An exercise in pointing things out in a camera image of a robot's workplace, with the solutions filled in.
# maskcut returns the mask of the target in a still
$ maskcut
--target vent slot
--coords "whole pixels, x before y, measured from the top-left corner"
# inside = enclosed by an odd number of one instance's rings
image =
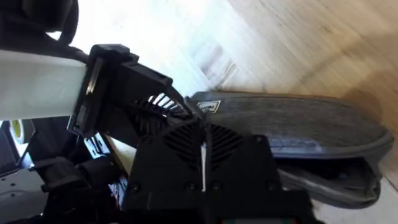
[[[176,128],[164,136],[164,143],[192,170],[198,170],[199,161],[194,153],[194,125]]]
[[[222,126],[211,125],[211,169],[217,170],[243,141],[243,136]]]

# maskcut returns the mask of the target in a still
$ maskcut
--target black mount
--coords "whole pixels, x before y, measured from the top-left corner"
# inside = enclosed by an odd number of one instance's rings
[[[68,126],[137,148],[122,203],[127,222],[320,223],[306,192],[282,190],[265,136],[207,123],[172,79],[138,59],[122,45],[95,45]]]

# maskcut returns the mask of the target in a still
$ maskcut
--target yellow label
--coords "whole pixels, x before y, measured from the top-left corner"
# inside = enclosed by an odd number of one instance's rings
[[[21,138],[21,126],[18,120],[12,120],[12,127],[14,128],[15,135]]]

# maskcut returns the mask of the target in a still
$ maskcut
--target white tube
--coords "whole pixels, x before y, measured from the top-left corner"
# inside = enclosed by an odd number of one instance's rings
[[[0,120],[71,115],[85,70],[76,60],[0,50]]]

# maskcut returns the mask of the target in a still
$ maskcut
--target logo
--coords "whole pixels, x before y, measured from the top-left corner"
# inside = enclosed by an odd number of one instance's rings
[[[220,103],[221,103],[221,100],[199,102],[198,107],[204,112],[209,111],[210,113],[216,113],[218,110],[218,107],[220,106]]]

